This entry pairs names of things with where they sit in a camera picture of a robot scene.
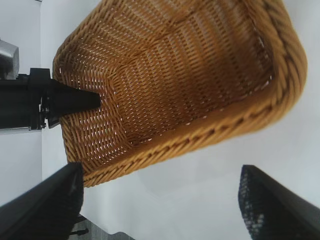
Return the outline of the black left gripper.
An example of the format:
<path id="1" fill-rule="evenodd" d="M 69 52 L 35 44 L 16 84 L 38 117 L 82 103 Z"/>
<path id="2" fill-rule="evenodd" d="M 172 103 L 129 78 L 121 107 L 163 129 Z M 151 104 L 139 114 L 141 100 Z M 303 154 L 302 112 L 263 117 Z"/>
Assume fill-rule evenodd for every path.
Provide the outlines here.
<path id="1" fill-rule="evenodd" d="M 0 128 L 42 130 L 45 124 L 43 102 L 48 92 L 48 128 L 60 124 L 60 117 L 97 109 L 100 95 L 62 84 L 51 78 L 48 68 L 31 68 L 29 74 L 0 81 Z"/>

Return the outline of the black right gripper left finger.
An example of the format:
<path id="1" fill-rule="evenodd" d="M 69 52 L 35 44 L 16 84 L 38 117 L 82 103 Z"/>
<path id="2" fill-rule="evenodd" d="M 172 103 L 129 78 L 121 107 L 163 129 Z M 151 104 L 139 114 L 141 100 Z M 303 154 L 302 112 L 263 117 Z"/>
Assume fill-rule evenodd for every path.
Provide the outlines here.
<path id="1" fill-rule="evenodd" d="M 69 163 L 0 207 L 2 240 L 66 240 L 84 200 L 83 168 Z"/>

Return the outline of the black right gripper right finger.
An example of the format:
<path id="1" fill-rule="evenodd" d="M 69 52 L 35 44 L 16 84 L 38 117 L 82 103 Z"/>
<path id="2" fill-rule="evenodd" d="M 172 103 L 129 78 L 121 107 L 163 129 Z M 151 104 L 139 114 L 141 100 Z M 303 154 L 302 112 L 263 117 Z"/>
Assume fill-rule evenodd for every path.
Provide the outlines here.
<path id="1" fill-rule="evenodd" d="M 318 240 L 320 210 L 254 165 L 241 169 L 238 205 L 253 240 Z"/>

